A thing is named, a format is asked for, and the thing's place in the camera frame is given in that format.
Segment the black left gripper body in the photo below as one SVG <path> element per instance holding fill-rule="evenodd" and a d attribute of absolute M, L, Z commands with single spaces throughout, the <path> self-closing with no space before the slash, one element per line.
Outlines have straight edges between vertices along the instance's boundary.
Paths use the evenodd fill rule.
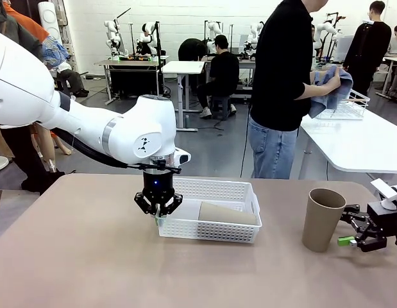
<path fill-rule="evenodd" d="M 151 205 L 165 205 L 174 196 L 173 174 L 171 172 L 153 174 L 143 172 L 142 193 Z"/>

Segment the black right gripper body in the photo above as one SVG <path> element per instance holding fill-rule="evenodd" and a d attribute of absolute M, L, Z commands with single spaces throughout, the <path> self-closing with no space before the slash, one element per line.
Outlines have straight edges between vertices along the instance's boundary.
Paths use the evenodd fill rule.
<path fill-rule="evenodd" d="M 368 203 L 367 214 L 372 224 L 382 231 L 384 237 L 395 237 L 397 246 L 397 209 L 389 210 L 380 201 Z"/>

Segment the person's right hand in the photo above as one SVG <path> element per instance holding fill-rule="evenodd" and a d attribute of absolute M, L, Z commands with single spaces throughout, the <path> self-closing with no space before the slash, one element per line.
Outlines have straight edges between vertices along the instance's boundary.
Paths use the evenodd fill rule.
<path fill-rule="evenodd" d="M 341 86 L 341 79 L 339 76 L 340 67 L 335 66 L 334 76 L 325 84 L 326 95 Z"/>

